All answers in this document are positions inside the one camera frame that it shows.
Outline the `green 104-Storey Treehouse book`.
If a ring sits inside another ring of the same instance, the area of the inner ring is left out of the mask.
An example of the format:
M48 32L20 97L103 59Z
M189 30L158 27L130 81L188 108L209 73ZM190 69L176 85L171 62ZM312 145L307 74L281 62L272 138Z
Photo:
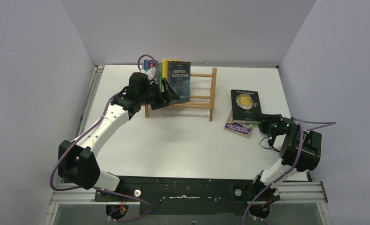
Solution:
M162 84L163 66L162 66L162 63L158 63L157 68L158 68L157 83L159 85L160 91L163 91L163 84Z

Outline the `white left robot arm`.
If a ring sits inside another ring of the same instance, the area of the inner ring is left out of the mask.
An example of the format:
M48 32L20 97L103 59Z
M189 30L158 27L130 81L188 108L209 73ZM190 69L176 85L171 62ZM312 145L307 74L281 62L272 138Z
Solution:
M111 136L127 123L144 105L159 109L181 99L162 79L163 90L154 79L142 72L135 72L129 84L107 101L102 115L84 133L72 141L64 140L59 145L58 161L53 174L71 181L77 188L101 189L113 201L124 198L125 188L114 174L99 168L96 157Z

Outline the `purple Treehouse book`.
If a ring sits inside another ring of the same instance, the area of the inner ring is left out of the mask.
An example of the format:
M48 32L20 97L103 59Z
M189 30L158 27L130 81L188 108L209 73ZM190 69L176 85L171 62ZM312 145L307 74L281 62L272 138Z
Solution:
M233 120L233 111L231 110L225 123L224 130L244 138L249 138L251 136L252 127L252 124L235 123Z

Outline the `blue Jane Eyre book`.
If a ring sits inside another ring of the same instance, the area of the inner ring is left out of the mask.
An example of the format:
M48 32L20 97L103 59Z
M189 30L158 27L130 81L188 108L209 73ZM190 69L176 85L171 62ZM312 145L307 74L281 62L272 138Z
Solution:
M143 62L143 69L148 71L150 69L150 60L144 60Z

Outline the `dark blue bottom book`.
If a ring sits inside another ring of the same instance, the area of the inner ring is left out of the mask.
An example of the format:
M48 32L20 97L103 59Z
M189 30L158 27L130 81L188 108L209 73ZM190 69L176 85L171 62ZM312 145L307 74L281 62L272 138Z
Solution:
M189 102L191 63L186 61L169 61L168 79L170 87L180 97L177 103Z

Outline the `yellow Little Prince book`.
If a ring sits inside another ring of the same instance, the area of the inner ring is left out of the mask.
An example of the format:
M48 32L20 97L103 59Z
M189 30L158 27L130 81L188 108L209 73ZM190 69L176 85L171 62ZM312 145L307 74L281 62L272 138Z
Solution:
M170 68L170 63L173 62L173 69ZM178 69L179 64L181 61L179 60L172 60L172 59L163 59L162 62L162 79L165 78L167 80L167 84L171 87L171 78L177 78L180 74Z

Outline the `black Moon and Sixpence book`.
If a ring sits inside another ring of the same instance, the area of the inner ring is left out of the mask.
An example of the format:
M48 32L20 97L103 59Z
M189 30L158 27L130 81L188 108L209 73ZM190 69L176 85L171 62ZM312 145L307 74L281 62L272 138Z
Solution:
M230 90L232 116L235 123L259 124L262 114L259 94L250 90Z

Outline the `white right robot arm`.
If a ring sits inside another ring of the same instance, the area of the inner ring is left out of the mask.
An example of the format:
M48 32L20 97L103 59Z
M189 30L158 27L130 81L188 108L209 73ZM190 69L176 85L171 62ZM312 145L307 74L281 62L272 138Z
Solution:
M280 114L260 114L260 132L268 136L270 148L279 152L279 159L259 174L259 181L250 186L251 197L262 200L268 187L275 189L288 177L314 170L321 159L322 135L307 131L294 118Z

